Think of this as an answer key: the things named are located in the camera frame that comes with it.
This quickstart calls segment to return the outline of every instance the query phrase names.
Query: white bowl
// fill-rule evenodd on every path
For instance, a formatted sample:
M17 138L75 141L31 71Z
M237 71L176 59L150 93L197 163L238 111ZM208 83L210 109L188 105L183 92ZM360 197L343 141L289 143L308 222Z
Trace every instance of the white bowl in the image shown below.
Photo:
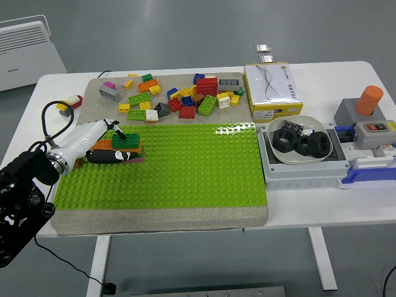
M329 138L329 142L330 142L330 150L329 150L329 153L327 154L327 156L325 156L323 158L314 158L312 156L300 155L295 150L292 150L291 152L288 152L288 153L282 153L282 152L279 152L277 149L275 149L272 146L272 137L276 130L279 130L282 128L283 121L289 121L289 122L298 124L300 126L303 126L304 130L314 130L315 132L321 131L321 132L325 133L327 135L327 137ZM289 164L289 165L300 165L300 164L309 164L309 163L320 162L320 161L326 159L332 153L332 150L333 150L333 143L332 143L331 138L328 135L326 129L323 127L323 125L317 119L314 119L310 116L285 116L282 118L274 119L268 125L267 135L268 135L268 140L271 145L271 149L272 149L275 157L279 161L284 162L285 164Z

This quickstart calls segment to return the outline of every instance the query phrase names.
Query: white device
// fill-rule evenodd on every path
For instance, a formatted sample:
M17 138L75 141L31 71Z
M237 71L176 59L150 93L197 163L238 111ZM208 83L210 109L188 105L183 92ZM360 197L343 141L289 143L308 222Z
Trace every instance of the white device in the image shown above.
M40 16L48 27L45 16L32 17ZM46 74L67 73L50 35L40 21L0 28L0 91L35 84Z

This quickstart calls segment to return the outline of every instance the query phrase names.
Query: gray floor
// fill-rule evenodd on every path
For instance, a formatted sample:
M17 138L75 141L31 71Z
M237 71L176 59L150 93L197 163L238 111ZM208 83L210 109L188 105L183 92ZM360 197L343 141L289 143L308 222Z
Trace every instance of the gray floor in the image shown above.
M47 16L69 72L242 66L258 62L253 44L269 43L277 61L367 61L396 98L391 0L2 0L1 7L0 20ZM33 89L0 92L0 159ZM288 297L381 296L396 265L395 231L395 225L324 228L333 292L321 291L305 229L115 236L105 279L118 285L118 296L252 285L285 286ZM95 238L42 242L90 270ZM1 269L1 295L85 296L85 277L45 253L30 243ZM395 277L388 296L396 295Z

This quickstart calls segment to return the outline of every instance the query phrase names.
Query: yellow and white box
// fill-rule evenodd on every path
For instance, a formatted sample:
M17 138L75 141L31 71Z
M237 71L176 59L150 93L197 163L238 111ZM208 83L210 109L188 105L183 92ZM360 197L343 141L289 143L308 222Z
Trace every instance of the yellow and white box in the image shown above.
M282 116L297 116L303 109L288 64L246 65L244 80L255 123L269 123Z

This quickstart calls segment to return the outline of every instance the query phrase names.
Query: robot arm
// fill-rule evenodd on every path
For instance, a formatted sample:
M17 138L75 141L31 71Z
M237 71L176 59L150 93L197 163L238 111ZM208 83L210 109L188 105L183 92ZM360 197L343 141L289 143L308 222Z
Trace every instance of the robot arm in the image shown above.
M78 125L46 154L40 149L21 153L0 170L0 268L8 265L54 215L55 206L33 182L53 186L68 174L107 130L125 135L112 119Z

